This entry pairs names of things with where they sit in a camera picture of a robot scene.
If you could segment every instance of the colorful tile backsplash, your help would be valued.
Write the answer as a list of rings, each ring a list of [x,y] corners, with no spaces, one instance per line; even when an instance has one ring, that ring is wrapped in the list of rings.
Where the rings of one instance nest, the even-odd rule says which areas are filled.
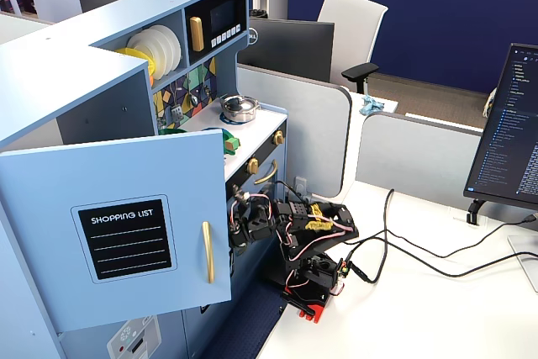
[[[177,129],[217,97],[215,58],[192,69],[153,95],[158,129]],[[198,105],[193,105],[193,98]],[[181,105],[183,118],[174,122],[172,109]]]

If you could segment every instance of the shopping list sign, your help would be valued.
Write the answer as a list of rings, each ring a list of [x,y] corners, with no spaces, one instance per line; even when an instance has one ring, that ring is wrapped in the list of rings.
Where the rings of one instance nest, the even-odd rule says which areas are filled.
[[[166,197],[130,201],[71,210],[96,281],[172,268]]]

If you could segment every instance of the blue wall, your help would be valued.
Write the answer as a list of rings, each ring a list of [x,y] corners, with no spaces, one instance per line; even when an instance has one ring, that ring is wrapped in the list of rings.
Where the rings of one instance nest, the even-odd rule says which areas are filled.
[[[323,1],[288,0],[288,18],[315,20]],[[538,0],[372,1],[388,7],[372,57],[388,75],[490,92],[510,43],[538,45]]]

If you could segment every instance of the white office chair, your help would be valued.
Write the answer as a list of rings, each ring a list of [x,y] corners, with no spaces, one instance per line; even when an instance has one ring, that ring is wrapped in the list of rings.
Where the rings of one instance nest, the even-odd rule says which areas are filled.
[[[331,83],[348,87],[354,82],[357,92],[367,94],[368,75],[379,69],[370,58],[387,10],[369,0],[324,0],[318,21],[335,24]]]

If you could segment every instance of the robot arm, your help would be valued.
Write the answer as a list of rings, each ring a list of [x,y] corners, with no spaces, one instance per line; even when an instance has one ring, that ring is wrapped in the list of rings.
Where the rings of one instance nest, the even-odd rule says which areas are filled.
[[[262,194],[235,189],[229,220],[229,240],[234,248],[277,234],[285,261],[286,282],[282,297],[301,310],[301,316],[318,322],[321,313],[347,268],[324,252],[358,231],[345,205],[270,200]]]

